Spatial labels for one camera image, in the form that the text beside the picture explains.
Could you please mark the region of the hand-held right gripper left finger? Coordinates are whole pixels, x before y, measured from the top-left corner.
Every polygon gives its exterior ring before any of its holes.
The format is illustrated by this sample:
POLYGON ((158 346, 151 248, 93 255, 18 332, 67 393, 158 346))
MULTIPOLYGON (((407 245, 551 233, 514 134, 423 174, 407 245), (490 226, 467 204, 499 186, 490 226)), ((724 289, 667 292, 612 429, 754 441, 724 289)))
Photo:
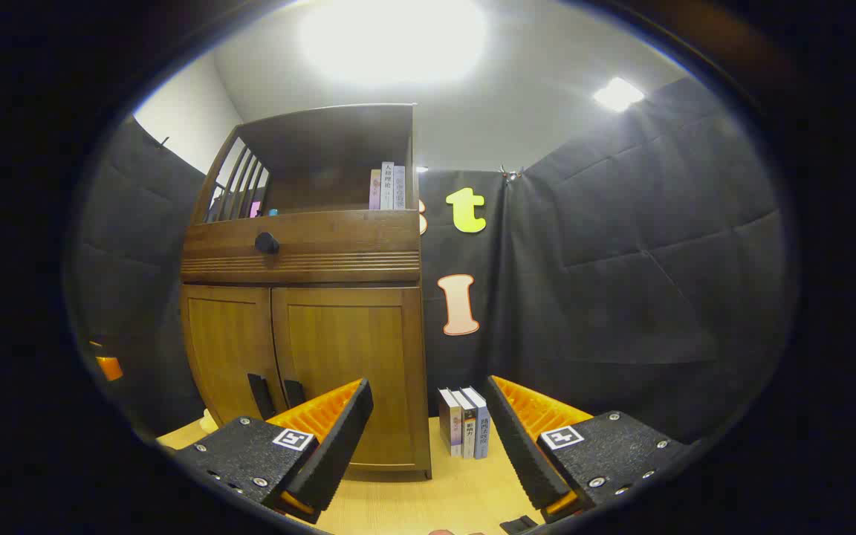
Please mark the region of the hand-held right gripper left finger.
POLYGON ((238 417, 173 458, 225 494, 316 524, 373 407, 369 380, 360 378, 267 420, 238 417))

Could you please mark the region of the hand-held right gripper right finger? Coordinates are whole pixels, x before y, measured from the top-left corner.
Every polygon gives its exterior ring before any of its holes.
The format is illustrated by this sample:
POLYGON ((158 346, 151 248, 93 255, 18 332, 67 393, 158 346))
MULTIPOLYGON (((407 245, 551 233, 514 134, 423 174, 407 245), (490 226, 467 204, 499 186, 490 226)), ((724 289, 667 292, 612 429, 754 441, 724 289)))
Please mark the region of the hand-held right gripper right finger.
POLYGON ((696 447, 624 411, 591 415, 495 375, 484 395, 510 465, 546 524, 645 490, 696 447))

